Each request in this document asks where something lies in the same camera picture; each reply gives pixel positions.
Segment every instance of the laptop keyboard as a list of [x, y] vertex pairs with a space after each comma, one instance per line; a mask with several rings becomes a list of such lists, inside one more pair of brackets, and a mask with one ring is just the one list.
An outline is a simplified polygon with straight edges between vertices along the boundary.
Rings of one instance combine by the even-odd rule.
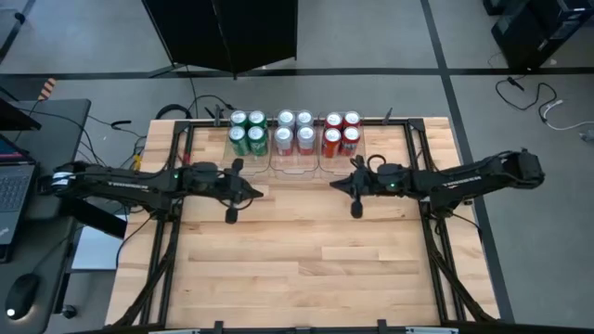
[[0, 176], [0, 212], [20, 210], [30, 178], [22, 175]]

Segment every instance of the wooden tabletop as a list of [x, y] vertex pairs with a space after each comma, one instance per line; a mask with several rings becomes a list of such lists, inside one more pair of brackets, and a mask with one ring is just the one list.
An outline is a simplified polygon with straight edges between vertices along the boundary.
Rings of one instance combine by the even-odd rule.
[[[151, 123], [144, 171], [162, 167], [173, 125]], [[436, 166], [459, 165], [448, 119], [427, 118], [425, 125]], [[409, 165], [402, 127], [368, 126], [364, 133], [368, 155]], [[225, 142], [225, 128], [197, 129], [192, 160], [225, 164]], [[224, 223], [226, 208], [216, 200], [186, 198], [168, 328], [212, 328], [216, 320], [226, 328], [373, 327], [378, 319], [389, 326], [439, 324], [415, 200], [364, 198], [364, 217], [356, 220], [349, 197], [319, 173], [295, 181], [268, 170], [249, 181], [265, 196], [239, 212], [235, 225]], [[474, 219], [469, 206], [456, 213]], [[126, 234], [147, 217], [133, 215]], [[460, 280], [497, 317], [476, 228], [459, 218], [446, 221]], [[123, 248], [107, 324], [122, 316], [145, 284], [154, 233], [149, 223]], [[449, 285], [442, 281], [455, 318]], [[151, 320], [160, 295], [157, 287]]]

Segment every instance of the plastic container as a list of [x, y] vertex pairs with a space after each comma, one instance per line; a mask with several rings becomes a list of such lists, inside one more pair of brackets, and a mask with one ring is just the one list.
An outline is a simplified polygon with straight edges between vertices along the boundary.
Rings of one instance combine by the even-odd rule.
[[[245, 111], [248, 114], [248, 118], [250, 116], [250, 111]], [[239, 173], [242, 176], [256, 176], [259, 173], [264, 173], [268, 170], [268, 167], [270, 167], [270, 157], [271, 157], [271, 150], [272, 150], [272, 146], [271, 146], [271, 140], [270, 140], [270, 129], [265, 129], [266, 131], [266, 135], [268, 137], [268, 140], [266, 142], [267, 144], [267, 152], [266, 154], [264, 154], [263, 156], [255, 156], [253, 155], [251, 152], [245, 156], [237, 156], [234, 149], [233, 149], [233, 144], [231, 143], [231, 140], [229, 139], [229, 130], [231, 129], [232, 125], [231, 122], [229, 122], [229, 126], [227, 128], [227, 133], [226, 133], [226, 143], [225, 143], [225, 153], [223, 155], [223, 160], [221, 161], [221, 167], [222, 168], [230, 168], [231, 164], [233, 163], [233, 161], [237, 158], [243, 159], [243, 169], [241, 170], [241, 172]]]
[[[338, 112], [343, 118], [348, 111]], [[329, 181], [336, 181], [348, 177], [354, 170], [355, 167], [351, 164], [351, 158], [354, 158], [357, 155], [363, 156], [366, 159], [365, 153], [365, 132], [363, 121], [364, 117], [361, 116], [361, 122], [358, 127], [359, 131], [359, 142], [357, 143], [356, 149], [353, 150], [350, 156], [344, 156], [343, 154], [337, 154], [332, 158], [327, 158], [322, 154], [321, 145], [317, 148], [317, 155], [319, 157], [319, 176], [324, 180]], [[318, 123], [324, 124], [325, 119], [321, 119]], [[317, 141], [318, 143], [322, 142], [324, 135], [324, 127], [319, 126], [317, 128]]]
[[[290, 110], [296, 117], [301, 110]], [[278, 148], [277, 142], [274, 139], [275, 131], [278, 129], [278, 119], [274, 119], [273, 126], [270, 129], [271, 140], [271, 158], [270, 168], [274, 171], [275, 177], [281, 180], [295, 180], [295, 181], [307, 181], [314, 178], [316, 170], [319, 167], [318, 155], [319, 140], [317, 136], [317, 127], [312, 127], [314, 132], [314, 139], [312, 143], [307, 143], [304, 146], [308, 148], [311, 146], [313, 154], [309, 154], [308, 150], [299, 148], [299, 134], [296, 128], [292, 132], [292, 151], [288, 155], [286, 148]]]

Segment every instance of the white cable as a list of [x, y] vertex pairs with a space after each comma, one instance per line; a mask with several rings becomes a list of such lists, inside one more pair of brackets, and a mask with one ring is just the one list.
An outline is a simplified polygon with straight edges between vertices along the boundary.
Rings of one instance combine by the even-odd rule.
[[547, 120], [547, 114], [549, 113], [549, 111], [551, 111], [555, 107], [561, 105], [562, 103], [563, 103], [563, 100], [559, 100], [559, 101], [557, 101], [557, 102], [555, 102], [553, 104], [547, 105], [547, 108], [545, 109], [545, 112], [542, 114], [542, 117], [543, 117], [543, 119], [545, 121], [545, 124], [549, 128], [551, 128], [553, 130], [556, 130], [556, 131], [566, 131], [566, 130], [572, 130], [572, 129], [578, 128], [580, 126], [584, 126], [584, 125], [588, 125], [588, 124], [594, 124], [594, 121], [585, 121], [585, 122], [579, 122], [578, 124], [570, 125], [570, 126], [563, 127], [563, 128], [558, 128], [558, 127], [555, 127], [555, 126], [551, 125], [549, 123], [549, 120]]

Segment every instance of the clear plastic bin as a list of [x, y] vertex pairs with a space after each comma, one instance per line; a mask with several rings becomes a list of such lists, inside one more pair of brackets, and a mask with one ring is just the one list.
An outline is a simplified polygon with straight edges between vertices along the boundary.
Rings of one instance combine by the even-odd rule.
[[[248, 114], [248, 117], [250, 117], [251, 111], [245, 112]], [[233, 161], [237, 158], [240, 158], [243, 159], [243, 170], [241, 170], [241, 172], [239, 173], [241, 176], [251, 177], [256, 176], [259, 173], [265, 173], [268, 170], [268, 167], [270, 166], [270, 157], [272, 152], [272, 141], [270, 140], [272, 134], [270, 133], [270, 127], [268, 126], [268, 128], [266, 129], [266, 135], [268, 136], [268, 139], [266, 140], [266, 144], [268, 147], [267, 153], [264, 156], [256, 156], [250, 152], [250, 154], [241, 157], [235, 154], [235, 151], [233, 150], [233, 145], [231, 143], [231, 140], [229, 139], [228, 131], [231, 130], [231, 127], [231, 122], [229, 122], [225, 142], [225, 154], [223, 155], [223, 160], [221, 161], [221, 167], [230, 168]]]
[[[301, 110], [291, 110], [295, 118], [297, 113]], [[293, 132], [293, 143], [292, 143], [292, 154], [289, 156], [280, 155], [277, 148], [277, 143], [274, 140], [275, 131], [278, 128], [278, 120], [275, 117], [273, 119], [273, 126], [270, 128], [270, 138], [272, 142], [272, 153], [270, 158], [270, 168], [274, 171], [274, 175], [277, 179], [281, 180], [311, 180], [316, 175], [316, 170], [319, 166], [318, 154], [319, 151], [319, 138], [317, 135], [317, 127], [320, 124], [319, 119], [314, 121], [314, 152], [310, 155], [302, 155], [298, 149], [297, 134]]]
[[[348, 111], [339, 112], [339, 114], [341, 114], [341, 116], [344, 118], [346, 112]], [[365, 154], [365, 131], [363, 126], [363, 121], [365, 118], [361, 116], [361, 113], [359, 113], [359, 116], [361, 118], [361, 123], [358, 127], [359, 142], [356, 146], [356, 150], [351, 156], [344, 156], [339, 153], [333, 158], [326, 158], [322, 154], [325, 119], [320, 119], [320, 126], [317, 127], [317, 142], [320, 143], [317, 150], [317, 155], [319, 157], [320, 178], [328, 181], [336, 181], [348, 177], [355, 170], [355, 167], [351, 164], [351, 158], [354, 158], [357, 155], [363, 156], [364, 159], [367, 158]]]

